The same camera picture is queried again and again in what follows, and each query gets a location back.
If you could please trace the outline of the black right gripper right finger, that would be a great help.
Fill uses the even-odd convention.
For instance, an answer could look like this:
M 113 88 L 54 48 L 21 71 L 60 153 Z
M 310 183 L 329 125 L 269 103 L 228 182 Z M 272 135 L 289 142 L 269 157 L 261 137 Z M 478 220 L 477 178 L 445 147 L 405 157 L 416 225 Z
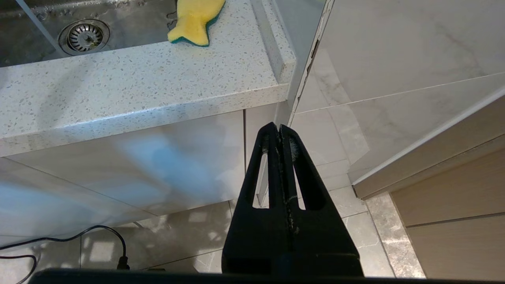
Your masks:
M 284 203 L 295 272 L 362 277 L 359 252 L 300 136 L 281 126 Z

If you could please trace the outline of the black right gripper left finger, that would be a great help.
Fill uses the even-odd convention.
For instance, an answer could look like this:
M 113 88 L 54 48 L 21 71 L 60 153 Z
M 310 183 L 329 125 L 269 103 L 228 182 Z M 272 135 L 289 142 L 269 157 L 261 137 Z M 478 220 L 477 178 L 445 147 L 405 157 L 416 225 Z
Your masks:
M 254 208 L 262 158 L 267 159 L 270 207 Z M 270 122 L 258 131 L 222 254 L 222 272 L 271 274 L 289 250 L 287 209 L 282 181 L 280 138 Z

